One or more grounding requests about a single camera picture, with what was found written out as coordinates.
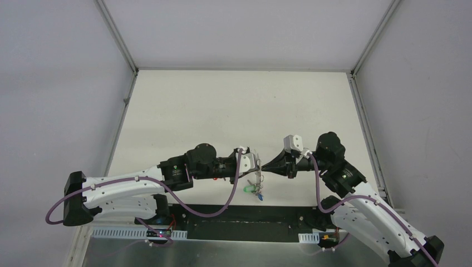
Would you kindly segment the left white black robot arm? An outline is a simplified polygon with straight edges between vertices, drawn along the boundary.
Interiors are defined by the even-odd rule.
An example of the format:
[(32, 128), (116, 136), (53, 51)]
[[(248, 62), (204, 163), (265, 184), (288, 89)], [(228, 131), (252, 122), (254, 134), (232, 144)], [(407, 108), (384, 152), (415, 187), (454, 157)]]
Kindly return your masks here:
[(217, 156), (210, 144), (199, 144), (180, 156), (130, 174), (88, 177), (70, 173), (64, 188), (64, 226), (85, 225), (98, 217), (132, 216), (165, 224), (170, 217), (166, 194), (190, 189), (194, 180), (236, 178), (258, 171), (258, 155), (239, 147), (228, 157)]

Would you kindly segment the large silver carabiner keyring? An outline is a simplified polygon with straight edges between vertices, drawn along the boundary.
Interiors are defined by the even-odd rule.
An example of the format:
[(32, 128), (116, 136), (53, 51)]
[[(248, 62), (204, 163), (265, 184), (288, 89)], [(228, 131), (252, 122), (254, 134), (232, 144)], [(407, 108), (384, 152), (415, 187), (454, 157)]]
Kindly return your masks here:
[(257, 152), (255, 152), (254, 158), (255, 158), (256, 167), (257, 167), (256, 171), (254, 172), (255, 173), (255, 181), (252, 182), (251, 180), (247, 180), (249, 185), (245, 187), (245, 191), (252, 193), (260, 201), (262, 201), (263, 200), (263, 196), (262, 196), (263, 185), (262, 185), (262, 182), (264, 180), (264, 176), (262, 175), (262, 162), (261, 162), (261, 159), (260, 159), (259, 154)]

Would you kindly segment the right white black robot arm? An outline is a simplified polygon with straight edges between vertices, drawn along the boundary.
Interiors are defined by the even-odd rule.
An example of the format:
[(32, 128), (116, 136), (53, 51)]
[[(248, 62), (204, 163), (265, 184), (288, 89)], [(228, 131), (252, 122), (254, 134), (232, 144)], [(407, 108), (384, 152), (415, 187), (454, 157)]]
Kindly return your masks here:
[(427, 237), (403, 219), (345, 159), (346, 148), (334, 132), (323, 133), (315, 150), (298, 135), (286, 136), (282, 152), (262, 166), (290, 179), (300, 171), (314, 172), (316, 221), (346, 231), (389, 266), (439, 266), (444, 243)]

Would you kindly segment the key with green tag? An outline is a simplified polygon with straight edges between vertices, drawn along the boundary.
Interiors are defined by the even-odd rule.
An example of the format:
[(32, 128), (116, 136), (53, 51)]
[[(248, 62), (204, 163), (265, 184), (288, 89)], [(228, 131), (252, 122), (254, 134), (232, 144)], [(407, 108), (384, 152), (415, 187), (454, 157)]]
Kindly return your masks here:
[(243, 191), (244, 192), (249, 192), (249, 193), (255, 193), (257, 190), (257, 187), (255, 185), (248, 185), (244, 187)]

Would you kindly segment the aluminium frame post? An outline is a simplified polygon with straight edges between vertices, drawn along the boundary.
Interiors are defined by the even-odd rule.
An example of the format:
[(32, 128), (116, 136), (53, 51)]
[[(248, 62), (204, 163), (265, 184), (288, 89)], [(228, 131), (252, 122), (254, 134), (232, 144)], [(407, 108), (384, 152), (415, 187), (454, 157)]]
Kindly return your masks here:
[(390, 1), (387, 10), (382, 15), (378, 25), (376, 26), (373, 34), (371, 35), (370, 39), (368, 40), (367, 45), (363, 49), (361, 55), (359, 56), (354, 68), (351, 70), (351, 75), (353, 78), (357, 76), (360, 72), (363, 64), (366, 62), (368, 56), (373, 51), (374, 46), (380, 40), (381, 35), (383, 34), (385, 28), (387, 27), (388, 23), (390, 22), (391, 18), (393, 17), (394, 13), (396, 12), (397, 8), (401, 5), (402, 0), (392, 0)]
[(127, 63), (129, 69), (131, 69), (131, 72), (136, 76), (139, 68), (136, 65), (126, 43), (125, 40), (122, 37), (122, 34), (120, 33), (120, 30), (117, 27), (117, 24), (106, 4), (106, 1), (104, 0), (94, 0), (94, 3), (100, 12), (104, 23), (106, 27), (108, 28), (112, 38), (114, 39), (118, 49), (120, 50), (125, 62)]

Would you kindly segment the right aluminium frame post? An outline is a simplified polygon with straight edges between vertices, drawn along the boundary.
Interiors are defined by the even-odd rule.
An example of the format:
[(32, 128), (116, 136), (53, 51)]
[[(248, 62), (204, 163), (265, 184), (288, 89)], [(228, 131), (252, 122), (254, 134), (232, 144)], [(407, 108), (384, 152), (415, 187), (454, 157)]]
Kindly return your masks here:
[(383, 34), (385, 28), (387, 27), (388, 23), (390, 22), (391, 18), (393, 17), (394, 13), (396, 12), (397, 8), (401, 5), (402, 0), (392, 0), (390, 1), (387, 10), (382, 15), (378, 25), (376, 26), (373, 34), (371, 35), (370, 39), (368, 40), (367, 45), (363, 49), (361, 55), (359, 56), (354, 68), (351, 70), (351, 75), (353, 78), (357, 76), (360, 72), (363, 64), (366, 62), (368, 56), (373, 51), (374, 46), (380, 40), (381, 35)]

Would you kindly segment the left aluminium frame post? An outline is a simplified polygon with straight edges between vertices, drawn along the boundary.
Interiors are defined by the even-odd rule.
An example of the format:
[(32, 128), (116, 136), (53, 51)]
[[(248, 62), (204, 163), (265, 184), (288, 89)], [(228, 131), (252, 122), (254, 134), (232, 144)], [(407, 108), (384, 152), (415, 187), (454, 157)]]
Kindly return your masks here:
[(131, 72), (136, 76), (139, 68), (136, 65), (126, 43), (125, 40), (122, 37), (122, 34), (120, 33), (120, 30), (117, 27), (117, 24), (106, 4), (106, 1), (104, 0), (94, 0), (94, 3), (100, 12), (104, 23), (106, 27), (108, 28), (112, 38), (114, 39), (118, 49), (120, 50), (125, 62), (127, 63), (129, 69), (131, 69)]

